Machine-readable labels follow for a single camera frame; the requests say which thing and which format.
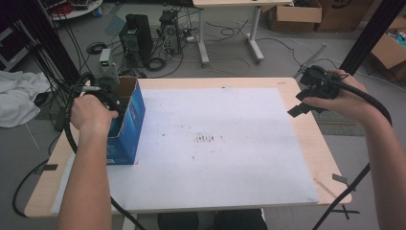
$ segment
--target cardboard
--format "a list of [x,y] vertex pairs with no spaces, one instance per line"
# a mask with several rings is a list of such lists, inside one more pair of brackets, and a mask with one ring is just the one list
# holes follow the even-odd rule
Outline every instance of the cardboard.
[[319,0],[323,19],[315,26],[317,32],[354,31],[369,11],[373,0]]
[[279,32],[311,32],[322,21],[322,6],[317,0],[310,8],[277,6],[268,13],[269,29]]
[[[406,18],[397,17],[389,27],[389,32],[406,31]],[[406,49],[394,38],[387,34],[382,35],[371,53],[375,57],[373,61],[389,81],[406,82]]]
[[122,100],[128,100],[128,108],[119,134],[107,138],[107,165],[133,165],[146,107],[136,78],[120,78],[117,92]]

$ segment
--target desk leg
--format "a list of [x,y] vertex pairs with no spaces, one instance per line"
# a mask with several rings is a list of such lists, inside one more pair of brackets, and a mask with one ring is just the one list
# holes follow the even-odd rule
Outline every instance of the desk leg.
[[253,20],[253,27],[251,28],[251,33],[247,34],[248,36],[248,43],[250,44],[251,48],[254,51],[254,54],[257,58],[257,62],[264,60],[262,52],[260,51],[257,42],[255,41],[255,35],[257,33],[257,26],[259,22],[261,7],[256,7],[254,11],[254,20]]
[[199,47],[200,56],[202,59],[202,65],[209,64],[209,56],[207,55],[206,45],[203,39],[203,9],[199,9],[199,36],[197,37],[197,45]]
[[[132,217],[137,218],[136,214],[131,214]],[[135,224],[131,222],[128,218],[124,218],[123,230],[135,230]]]

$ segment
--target floor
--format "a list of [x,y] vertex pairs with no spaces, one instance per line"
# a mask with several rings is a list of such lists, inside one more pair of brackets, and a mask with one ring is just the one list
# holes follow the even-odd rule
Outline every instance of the floor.
[[[109,44],[111,41],[118,40],[117,37],[106,35],[105,28],[113,20],[120,7],[128,6],[109,4],[105,6],[106,11],[103,17],[93,17],[89,14],[69,21],[85,56],[85,49],[92,42],[101,41]],[[233,28],[241,27],[244,22],[245,19],[239,18],[211,21],[217,26]],[[245,34],[250,32],[251,25],[249,23],[251,22],[249,21],[242,28]],[[58,28],[58,32],[72,59],[79,65],[78,55],[70,37],[66,34],[65,25],[62,24]],[[149,78],[157,78],[174,71],[179,65],[179,68],[167,78],[289,78],[296,73],[299,65],[292,57],[292,50],[288,50],[285,46],[294,49],[295,58],[299,62],[304,62],[322,46],[322,43],[326,43],[328,47],[322,53],[323,58],[332,59],[334,64],[339,66],[339,62],[345,58],[362,30],[361,25],[357,31],[351,33],[273,33],[266,29],[265,17],[261,18],[259,26],[257,38],[265,38],[258,41],[265,56],[265,60],[259,64],[254,61],[249,47],[245,44],[245,38],[241,34],[227,40],[216,41],[217,37],[224,37],[221,34],[221,28],[206,25],[205,34],[210,40],[206,42],[211,60],[210,66],[201,67],[197,46],[191,43],[184,48],[184,58],[180,65],[181,56],[177,55],[169,60],[168,65],[163,70],[154,73],[145,71],[145,73]],[[117,62],[121,61],[119,52],[120,49],[114,53],[117,54],[115,56]],[[99,73],[98,58],[97,56],[90,56],[87,61],[95,74]],[[330,61],[322,60],[318,61],[317,64],[327,69],[334,68]],[[39,72],[39,68],[29,57],[23,59],[14,68],[14,71],[19,70]],[[355,77],[367,86],[370,94],[387,106],[393,117],[395,132],[403,146],[406,146],[406,120],[403,116],[406,113],[406,88],[388,83],[378,72],[368,76],[367,73],[371,71],[373,71],[373,65],[366,60]],[[0,127],[0,181],[2,184],[0,190],[0,229],[56,229],[56,218],[22,218],[13,211],[11,201],[17,186],[26,174],[49,157],[53,140],[58,135],[59,132],[54,130],[49,120],[33,119],[25,125],[13,128]],[[364,138],[359,136],[325,136],[325,139],[343,176],[352,181],[368,162]],[[34,172],[22,186],[16,202],[18,210],[24,210],[40,173],[41,171]],[[265,208],[264,213],[269,229],[309,229],[317,222],[326,208],[324,206]],[[350,219],[346,219],[342,213],[333,213],[320,229],[378,229],[370,175],[367,175],[356,192],[352,193],[352,202],[347,204],[346,208],[359,211],[360,214],[350,214]],[[214,214],[203,212],[199,213],[199,216],[200,229],[208,229],[212,224]],[[139,220],[146,229],[158,229],[156,215],[139,215]],[[122,224],[123,217],[115,216],[113,229],[121,229]]]

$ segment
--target paper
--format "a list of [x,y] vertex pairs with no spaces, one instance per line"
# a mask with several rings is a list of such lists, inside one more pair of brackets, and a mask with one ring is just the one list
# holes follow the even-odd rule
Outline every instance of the paper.
[[136,163],[108,167],[111,195],[126,210],[318,201],[277,89],[157,89],[143,90],[143,97],[146,116]]

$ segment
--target right hand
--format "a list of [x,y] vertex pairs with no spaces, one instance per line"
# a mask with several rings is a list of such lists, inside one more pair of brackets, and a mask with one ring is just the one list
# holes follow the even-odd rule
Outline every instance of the right hand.
[[[348,75],[347,77],[343,78],[343,83],[349,84],[364,92],[367,92],[367,89],[363,84],[361,84],[353,76],[349,75],[345,71],[332,70],[329,72],[337,73],[341,76]],[[303,103],[335,111],[345,117],[357,121],[358,123],[362,123],[365,115],[368,114],[369,111],[372,111],[372,109],[376,110],[364,99],[344,89],[341,89],[338,97],[333,100],[307,97],[303,99]]]
[[75,98],[72,106],[71,123],[80,132],[101,132],[107,134],[111,120],[117,118],[117,111],[109,111],[98,98],[87,94]]

